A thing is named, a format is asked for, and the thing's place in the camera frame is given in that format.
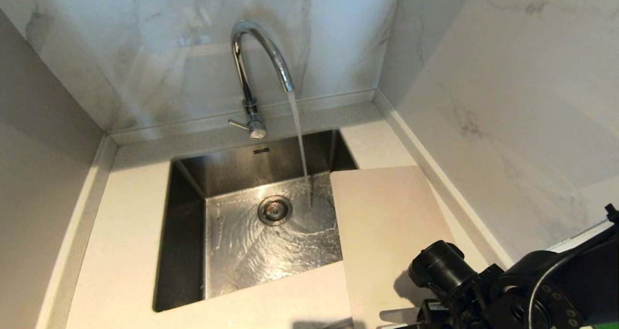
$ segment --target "sink drain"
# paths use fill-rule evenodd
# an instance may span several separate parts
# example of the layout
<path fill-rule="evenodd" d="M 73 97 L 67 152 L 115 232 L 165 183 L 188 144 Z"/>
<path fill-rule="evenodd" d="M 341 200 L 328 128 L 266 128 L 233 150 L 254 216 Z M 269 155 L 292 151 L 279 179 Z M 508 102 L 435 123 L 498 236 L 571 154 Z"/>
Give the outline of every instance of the sink drain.
<path fill-rule="evenodd" d="M 258 218 L 269 226 L 285 223 L 292 215 L 292 203 L 283 196 L 266 197 L 258 207 Z"/>

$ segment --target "cable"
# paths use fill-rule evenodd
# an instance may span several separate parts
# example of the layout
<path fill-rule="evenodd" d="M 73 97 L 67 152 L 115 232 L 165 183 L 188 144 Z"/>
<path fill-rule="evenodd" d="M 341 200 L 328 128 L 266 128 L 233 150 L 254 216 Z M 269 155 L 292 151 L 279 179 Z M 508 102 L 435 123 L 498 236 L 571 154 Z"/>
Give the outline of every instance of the cable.
<path fill-rule="evenodd" d="M 595 245 L 601 243 L 602 241 L 605 241 L 609 237 L 614 236 L 614 234 L 615 226 L 607 228 L 606 230 L 595 235 L 594 237 L 591 237 L 589 240 L 584 241 L 577 247 L 566 250 L 565 252 L 559 254 L 559 257 L 557 259 L 555 259 L 544 268 L 544 270 L 535 278 L 535 280 L 533 280 L 533 287 L 531 287 L 529 291 L 528 306 L 526 309 L 527 320 L 524 325 L 525 329 L 533 329 L 533 307 L 535 305 L 535 295 L 537 294 L 537 291 L 541 287 L 544 280 L 546 280 L 546 278 L 548 278 L 548 276 L 550 276 L 552 272 L 554 272 L 556 269 L 563 267 L 563 265 L 569 263 L 575 257 L 588 251 L 592 247 L 595 247 Z"/>

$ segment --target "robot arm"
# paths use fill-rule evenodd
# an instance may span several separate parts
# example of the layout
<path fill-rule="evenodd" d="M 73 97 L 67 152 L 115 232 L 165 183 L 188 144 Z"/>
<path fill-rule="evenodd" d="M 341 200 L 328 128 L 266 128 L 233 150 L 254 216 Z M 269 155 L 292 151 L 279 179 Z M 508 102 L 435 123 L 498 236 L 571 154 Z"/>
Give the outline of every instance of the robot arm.
<path fill-rule="evenodd" d="M 433 243 L 412 261 L 409 277 L 438 300 L 425 300 L 419 323 L 407 328 L 574 329 L 616 322 L 619 212 L 612 205 L 606 210 L 613 227 L 559 254 L 527 254 L 506 271 L 493 264 L 477 273 L 458 247 Z"/>

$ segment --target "marble backsplash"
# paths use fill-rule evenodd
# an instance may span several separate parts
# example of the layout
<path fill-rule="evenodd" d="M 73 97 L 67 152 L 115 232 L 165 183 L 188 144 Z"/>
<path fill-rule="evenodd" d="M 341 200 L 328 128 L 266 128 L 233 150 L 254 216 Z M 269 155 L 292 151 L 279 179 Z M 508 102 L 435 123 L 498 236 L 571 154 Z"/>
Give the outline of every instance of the marble backsplash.
<path fill-rule="evenodd" d="M 517 260 L 619 204 L 619 0 L 398 0 L 379 89 Z"/>
<path fill-rule="evenodd" d="M 109 133 L 241 109 L 235 22 L 261 23 L 297 98 L 376 87 L 396 0 L 0 0 L 60 82 Z M 286 101 L 246 45 L 261 105 Z"/>

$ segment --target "faucet lever handle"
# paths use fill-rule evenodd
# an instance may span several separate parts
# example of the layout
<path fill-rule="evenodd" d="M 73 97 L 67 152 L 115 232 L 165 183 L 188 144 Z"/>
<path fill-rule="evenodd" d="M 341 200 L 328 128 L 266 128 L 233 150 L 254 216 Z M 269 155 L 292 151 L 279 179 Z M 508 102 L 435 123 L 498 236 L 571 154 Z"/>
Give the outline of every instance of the faucet lever handle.
<path fill-rule="evenodd" d="M 251 132 L 251 128 L 249 126 L 247 126 L 246 124 L 244 124 L 244 123 L 235 121 L 233 119 L 228 119 L 228 123 L 231 124 L 232 126 L 243 128 L 243 129 L 245 129 L 245 131 Z"/>

